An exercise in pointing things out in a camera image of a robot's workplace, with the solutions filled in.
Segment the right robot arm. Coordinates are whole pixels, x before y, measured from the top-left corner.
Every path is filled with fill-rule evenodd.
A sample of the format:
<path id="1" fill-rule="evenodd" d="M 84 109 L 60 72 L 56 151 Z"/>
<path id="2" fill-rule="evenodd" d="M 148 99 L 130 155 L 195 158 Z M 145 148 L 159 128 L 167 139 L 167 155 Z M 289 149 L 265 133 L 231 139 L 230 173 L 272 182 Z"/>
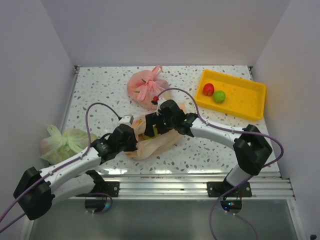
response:
<path id="1" fill-rule="evenodd" d="M 237 164 L 220 184 L 227 196 L 235 196 L 243 181 L 257 176 L 273 152 L 259 129 L 249 124 L 245 128 L 232 128 L 201 118 L 199 113 L 184 113 L 174 100 L 157 105 L 154 113 L 145 116 L 144 134 L 154 137 L 175 130 L 180 135 L 207 139 L 234 150 Z"/>

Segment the red round fruit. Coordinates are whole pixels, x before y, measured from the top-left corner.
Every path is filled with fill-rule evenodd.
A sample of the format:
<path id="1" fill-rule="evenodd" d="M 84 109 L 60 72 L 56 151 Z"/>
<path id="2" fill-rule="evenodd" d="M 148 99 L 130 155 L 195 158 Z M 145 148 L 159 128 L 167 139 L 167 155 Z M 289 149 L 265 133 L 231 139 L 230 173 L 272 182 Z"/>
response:
<path id="1" fill-rule="evenodd" d="M 212 96 L 215 92 L 215 87 L 212 83 L 206 83 L 203 86 L 202 94 L 205 96 Z"/>

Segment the green round bumpy fruit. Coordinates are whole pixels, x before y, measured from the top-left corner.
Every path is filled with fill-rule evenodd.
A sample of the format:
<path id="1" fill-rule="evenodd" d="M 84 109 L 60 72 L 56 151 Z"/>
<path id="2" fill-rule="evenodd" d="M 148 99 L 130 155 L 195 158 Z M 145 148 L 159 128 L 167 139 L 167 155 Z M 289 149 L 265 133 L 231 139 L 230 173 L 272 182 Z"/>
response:
<path id="1" fill-rule="evenodd" d="M 222 104 L 226 99 L 226 94 L 222 90 L 217 90 L 213 93 L 212 97 L 215 103 Z"/>

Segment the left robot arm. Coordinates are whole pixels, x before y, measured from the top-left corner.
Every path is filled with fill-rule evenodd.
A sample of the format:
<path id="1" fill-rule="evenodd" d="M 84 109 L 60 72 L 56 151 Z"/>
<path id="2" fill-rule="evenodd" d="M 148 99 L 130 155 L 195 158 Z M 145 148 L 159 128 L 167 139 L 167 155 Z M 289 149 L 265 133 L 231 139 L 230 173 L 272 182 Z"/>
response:
<path id="1" fill-rule="evenodd" d="M 121 123 L 106 137 L 94 140 L 89 147 L 67 160 L 37 170 L 28 168 L 13 196 L 29 220 L 36 220 L 53 204 L 73 196 L 109 197 L 107 184 L 95 168 L 114 159 L 121 152 L 136 150 L 134 129 Z"/>

